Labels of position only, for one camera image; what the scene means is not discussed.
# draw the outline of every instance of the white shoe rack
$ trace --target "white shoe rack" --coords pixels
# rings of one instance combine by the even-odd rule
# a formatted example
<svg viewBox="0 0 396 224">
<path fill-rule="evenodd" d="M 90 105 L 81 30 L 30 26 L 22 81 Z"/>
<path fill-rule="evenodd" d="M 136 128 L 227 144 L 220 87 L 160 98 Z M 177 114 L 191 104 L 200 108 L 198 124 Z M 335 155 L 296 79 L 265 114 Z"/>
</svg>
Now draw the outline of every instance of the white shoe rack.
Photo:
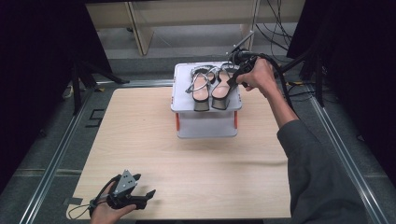
<svg viewBox="0 0 396 224">
<path fill-rule="evenodd" d="M 192 93 L 186 93 L 186 89 L 191 84 L 191 69 L 201 65 L 221 67 L 224 63 L 179 63 L 175 66 L 171 109 L 176 113 L 177 136 L 179 138 L 216 138 L 237 135 L 237 111 L 242 108 L 238 87 L 230 92 L 228 96 L 230 103 L 226 110 L 211 107 L 211 93 L 219 84 L 218 81 L 209 88 L 210 109 L 208 111 L 194 111 Z"/>
</svg>

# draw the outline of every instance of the floor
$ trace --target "floor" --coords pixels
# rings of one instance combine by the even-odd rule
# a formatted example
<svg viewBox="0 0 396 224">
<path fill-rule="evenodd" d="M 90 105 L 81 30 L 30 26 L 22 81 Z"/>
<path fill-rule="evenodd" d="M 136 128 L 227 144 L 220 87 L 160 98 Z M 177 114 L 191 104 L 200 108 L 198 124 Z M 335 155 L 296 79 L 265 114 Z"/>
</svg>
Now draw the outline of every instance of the floor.
<svg viewBox="0 0 396 224">
<path fill-rule="evenodd" d="M 292 35 L 296 24 L 283 25 L 288 34 Z M 259 27 L 271 39 L 273 33 L 269 30 L 274 30 L 275 25 L 267 24 L 269 30 L 263 25 Z M 290 59 L 285 57 L 286 51 L 271 44 L 260 30 L 255 28 L 252 50 L 274 56 L 278 58 L 279 63 L 289 62 Z M 148 54 L 142 56 L 137 50 L 133 33 L 124 28 L 98 30 L 113 72 L 131 80 L 131 84 L 124 87 L 169 85 L 174 65 L 167 62 L 174 63 L 175 58 L 177 58 L 176 62 L 188 62 L 191 58 L 199 60 L 215 58 L 227 61 L 227 52 L 243 38 L 239 25 L 157 27 L 154 28 L 154 32 Z M 287 38 L 285 42 L 283 36 L 275 35 L 274 40 L 283 48 L 288 47 Z M 65 90 L 64 102 L 53 117 L 49 118 L 42 136 L 37 138 L 20 169 L 0 197 L 0 223 L 24 223 L 26 220 L 24 212 L 30 205 L 37 207 L 33 210 L 30 219 L 34 223 L 87 223 L 87 221 L 69 220 L 65 209 L 71 203 L 70 197 L 73 195 L 79 174 L 99 127 L 96 118 L 103 117 L 111 92 L 118 88 L 106 78 L 101 76 L 95 78 L 99 87 L 103 87 L 104 90 L 101 88 L 85 90 L 81 86 L 80 93 L 85 100 L 82 108 L 84 112 L 80 113 L 79 117 L 72 116 L 74 109 L 72 94 L 70 94 L 70 89 Z M 295 93 L 299 93 L 298 91 L 306 90 L 296 88 Z M 329 119 L 337 133 L 342 136 L 342 145 L 352 158 L 352 161 L 347 162 L 351 162 L 361 175 L 361 179 L 357 177 L 354 181 L 358 189 L 366 190 L 362 195 L 370 196 L 370 199 L 366 200 L 369 222 L 396 223 L 394 214 L 396 189 L 389 183 L 364 142 L 356 138 L 359 131 L 354 128 L 342 106 L 336 103 L 336 96 L 330 91 L 324 95 L 325 109 L 318 108 L 312 96 L 298 95 L 293 98 L 296 111 L 304 111 L 300 114 L 302 119 L 308 127 L 317 132 L 318 138 L 338 158 L 340 158 L 338 156 L 340 150 L 333 149 L 334 141 L 337 139 L 329 138 L 327 134 L 329 130 L 323 128 L 323 122 Z M 64 138 L 65 133 L 70 133 L 70 139 Z M 47 173 L 51 166 L 54 166 L 54 174 Z M 49 176 L 49 184 L 46 189 L 40 191 L 43 175 Z M 38 202 L 32 202 L 31 198 L 38 192 L 42 193 L 42 197 L 39 197 Z M 288 223 L 288 221 L 287 218 L 281 218 L 262 222 Z M 168 222 L 182 223 L 182 221 L 171 220 Z"/>
</svg>

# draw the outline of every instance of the gray floor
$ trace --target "gray floor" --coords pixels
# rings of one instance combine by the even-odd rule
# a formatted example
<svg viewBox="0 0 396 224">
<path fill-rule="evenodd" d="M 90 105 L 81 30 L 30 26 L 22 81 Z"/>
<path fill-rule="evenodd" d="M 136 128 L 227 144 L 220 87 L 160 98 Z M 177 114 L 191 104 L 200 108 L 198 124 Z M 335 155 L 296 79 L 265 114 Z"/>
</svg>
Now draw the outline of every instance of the gray floor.
<svg viewBox="0 0 396 224">
<path fill-rule="evenodd" d="M 295 23 L 284 24 L 290 35 L 294 31 L 295 25 Z M 103 117 L 111 94 L 116 88 L 133 88 L 149 83 L 156 83 L 156 85 L 169 83 L 169 80 L 173 78 L 173 68 L 176 63 L 226 61 L 226 52 L 229 52 L 233 45 L 242 39 L 239 25 L 159 27 L 154 31 L 155 35 L 146 56 L 139 55 L 134 36 L 126 29 L 107 29 L 98 32 L 113 72 L 117 76 L 131 80 L 131 84 L 117 85 L 108 82 L 106 78 L 95 76 L 100 84 L 99 87 L 103 88 L 101 91 L 84 90 L 81 87 L 85 104 L 74 129 L 69 126 L 70 121 L 76 118 L 72 115 L 73 98 L 66 97 L 64 102 L 59 104 L 56 113 L 43 127 L 45 135 L 36 139 L 19 170 L 9 181 L 0 197 L 0 223 L 19 223 L 21 221 L 26 207 L 37 187 L 40 186 L 42 176 L 48 171 L 49 165 L 53 164 L 54 155 L 59 151 L 62 142 L 65 141 L 65 132 L 71 129 L 73 130 L 71 138 L 64 146 L 64 154 L 60 157 L 56 173 L 49 182 L 49 188 L 44 190 L 43 200 L 38 203 L 39 209 L 34 214 L 33 221 L 34 223 L 88 223 L 87 220 L 69 220 L 65 211 L 67 199 L 73 195 L 98 130 L 98 127 L 92 127 L 97 123 L 97 120 L 90 119 L 91 115 L 95 118 Z M 285 48 L 287 47 L 282 37 L 277 36 L 276 41 Z M 253 50 L 273 55 L 281 60 L 279 63 L 289 61 L 284 57 L 286 51 L 269 44 L 257 29 L 255 30 Z M 297 66 L 286 74 L 288 81 L 298 81 L 300 68 Z M 367 184 L 368 193 L 372 194 L 375 199 L 374 203 L 367 204 L 368 220 L 370 223 L 380 223 L 370 216 L 371 208 L 375 207 L 379 209 L 376 211 L 383 213 L 389 223 L 396 223 L 395 188 L 389 182 L 370 149 L 364 142 L 357 139 L 359 131 L 343 107 L 337 103 L 335 94 L 327 86 L 324 90 L 324 111 L 329 115 L 354 164 L 359 169 L 364 183 Z M 298 87 L 291 93 L 304 91 L 306 91 L 305 87 Z M 313 97 L 310 94 L 301 94 L 293 97 L 292 101 L 301 119 L 331 154 L 343 164 L 337 150 L 334 149 L 332 139 L 322 125 L 318 111 L 314 107 Z M 282 218 L 236 220 L 235 222 L 206 220 L 193 223 L 288 223 L 288 221 L 287 218 Z M 120 223 L 131 223 L 131 221 L 123 220 Z M 169 220 L 167 223 L 182 223 L 182 221 Z"/>
</svg>

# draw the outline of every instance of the wooden furniture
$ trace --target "wooden furniture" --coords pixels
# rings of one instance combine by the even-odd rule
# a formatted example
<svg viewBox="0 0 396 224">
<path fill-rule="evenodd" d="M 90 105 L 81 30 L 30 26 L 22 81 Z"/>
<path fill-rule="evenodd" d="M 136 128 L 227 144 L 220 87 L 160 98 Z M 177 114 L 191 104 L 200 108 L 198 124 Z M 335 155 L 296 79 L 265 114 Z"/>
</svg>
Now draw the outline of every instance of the wooden furniture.
<svg viewBox="0 0 396 224">
<path fill-rule="evenodd" d="M 142 175 L 133 195 L 157 192 L 124 218 L 289 217 L 287 158 L 262 95 L 241 91 L 236 137 L 180 139 L 171 94 L 170 87 L 114 92 L 73 197 L 89 203 L 128 169 Z"/>
<path fill-rule="evenodd" d="M 241 24 L 241 35 L 246 36 L 260 22 L 276 22 L 276 3 L 263 0 L 165 0 L 131 1 L 125 3 L 86 4 L 96 29 L 132 28 L 141 55 L 146 55 L 154 34 L 153 27 Z M 297 22 L 304 0 L 284 1 L 281 6 L 283 22 Z M 251 49 L 253 39 L 245 48 Z"/>
</svg>

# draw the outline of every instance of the person's right hand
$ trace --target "person's right hand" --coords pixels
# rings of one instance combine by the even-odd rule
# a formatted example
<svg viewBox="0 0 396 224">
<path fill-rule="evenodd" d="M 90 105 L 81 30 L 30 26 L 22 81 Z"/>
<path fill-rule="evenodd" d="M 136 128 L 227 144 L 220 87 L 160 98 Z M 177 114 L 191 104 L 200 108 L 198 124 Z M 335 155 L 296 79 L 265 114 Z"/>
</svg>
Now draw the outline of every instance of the person's right hand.
<svg viewBox="0 0 396 224">
<path fill-rule="evenodd" d="M 236 82 L 246 82 L 248 84 L 248 87 L 246 87 L 247 91 L 258 88 L 264 96 L 267 96 L 272 91 L 278 91 L 272 65 L 262 58 L 256 60 L 250 72 L 238 76 Z"/>
</svg>

